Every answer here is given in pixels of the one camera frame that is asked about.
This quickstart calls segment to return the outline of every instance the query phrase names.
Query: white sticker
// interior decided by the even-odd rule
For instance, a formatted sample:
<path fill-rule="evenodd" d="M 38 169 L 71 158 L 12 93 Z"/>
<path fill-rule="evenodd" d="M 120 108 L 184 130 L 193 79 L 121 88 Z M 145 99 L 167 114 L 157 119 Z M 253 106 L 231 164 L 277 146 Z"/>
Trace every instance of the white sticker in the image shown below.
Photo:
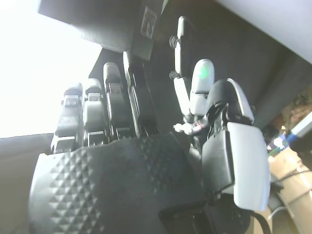
<path fill-rule="evenodd" d="M 141 25 L 141 34 L 149 39 L 152 39 L 156 24 L 157 15 L 147 6 L 145 7 L 143 21 Z"/>

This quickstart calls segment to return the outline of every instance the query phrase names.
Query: robotic hand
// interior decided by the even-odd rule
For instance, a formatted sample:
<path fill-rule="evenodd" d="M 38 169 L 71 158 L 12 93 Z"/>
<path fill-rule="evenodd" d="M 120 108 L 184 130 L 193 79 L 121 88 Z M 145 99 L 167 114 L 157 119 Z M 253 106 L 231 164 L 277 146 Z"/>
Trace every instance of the robotic hand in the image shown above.
<path fill-rule="evenodd" d="M 178 36 L 184 23 L 179 19 Z M 183 63 L 180 56 L 178 63 Z M 193 136 L 190 153 L 197 151 L 201 161 L 206 196 L 215 201 L 233 194 L 238 207 L 264 210 L 270 193 L 267 151 L 261 131 L 252 126 L 254 116 L 241 87 L 233 79 L 215 83 L 208 59 L 197 62 L 189 88 L 179 71 L 173 81 L 185 123 L 174 129 Z M 199 136 L 204 136 L 202 143 Z"/>

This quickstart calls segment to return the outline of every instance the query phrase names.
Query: wire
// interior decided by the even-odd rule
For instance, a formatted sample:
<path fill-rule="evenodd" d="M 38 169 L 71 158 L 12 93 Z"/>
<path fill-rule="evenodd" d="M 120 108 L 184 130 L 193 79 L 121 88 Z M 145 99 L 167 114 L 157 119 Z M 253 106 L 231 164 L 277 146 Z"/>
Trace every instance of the wire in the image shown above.
<path fill-rule="evenodd" d="M 273 218 L 273 216 L 274 216 L 277 212 L 282 211 L 282 210 L 288 211 L 288 209 L 287 209 L 286 206 L 278 207 L 278 208 L 276 208 L 276 209 L 272 212 L 272 214 L 269 215 L 268 220 L 270 220 L 271 218 Z"/>
<path fill-rule="evenodd" d="M 281 182 L 281 181 L 283 181 L 285 179 L 288 179 L 289 177 L 292 177 L 292 176 L 295 176 L 295 175 L 298 175 L 298 174 L 301 174 L 301 173 L 305 173 L 305 172 L 311 172 L 311 171 L 310 170 L 306 170 L 306 171 L 292 173 L 292 174 L 286 175 L 286 176 L 284 176 L 284 177 L 282 177 L 282 178 L 280 178 L 280 179 L 278 179 L 276 181 L 272 181 L 272 183 Z"/>

